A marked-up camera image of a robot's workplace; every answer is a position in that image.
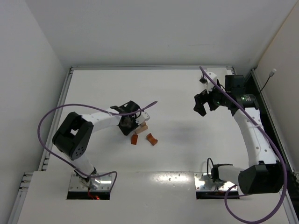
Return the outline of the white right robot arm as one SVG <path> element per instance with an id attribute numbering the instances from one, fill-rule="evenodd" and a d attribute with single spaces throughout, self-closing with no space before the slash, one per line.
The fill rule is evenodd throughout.
<path id="1" fill-rule="evenodd" d="M 227 75 L 225 87 L 214 73 L 202 75 L 204 90 L 195 95 L 194 111 L 206 115 L 204 104 L 211 111 L 223 106 L 231 111 L 238 124 L 247 149 L 249 166 L 237 168 L 232 164 L 214 164 L 211 170 L 213 182 L 231 182 L 244 194 L 277 193 L 284 184 L 282 163 L 265 137 L 257 98 L 245 91 L 245 78 Z"/>

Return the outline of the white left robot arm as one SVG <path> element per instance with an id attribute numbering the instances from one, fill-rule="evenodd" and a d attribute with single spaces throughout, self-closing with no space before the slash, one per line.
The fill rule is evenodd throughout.
<path id="1" fill-rule="evenodd" d="M 89 185 L 90 176 L 97 174 L 96 168 L 85 156 L 92 133 L 117 126 L 122 134 L 128 136 L 144 121 L 141 112 L 130 114 L 138 110 L 140 110 L 138 104 L 128 101 L 121 106 L 112 106 L 106 112 L 92 114 L 71 112 L 54 134 L 52 143 L 69 159 L 81 181 Z"/>

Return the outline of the light long wood plank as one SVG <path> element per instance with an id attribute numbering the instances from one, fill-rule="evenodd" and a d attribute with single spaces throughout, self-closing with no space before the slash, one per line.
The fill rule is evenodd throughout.
<path id="1" fill-rule="evenodd" d="M 135 134 L 139 135 L 140 133 L 146 131 L 147 129 L 148 129 L 148 126 L 147 126 L 147 125 L 138 127 L 137 129 L 135 129 Z"/>

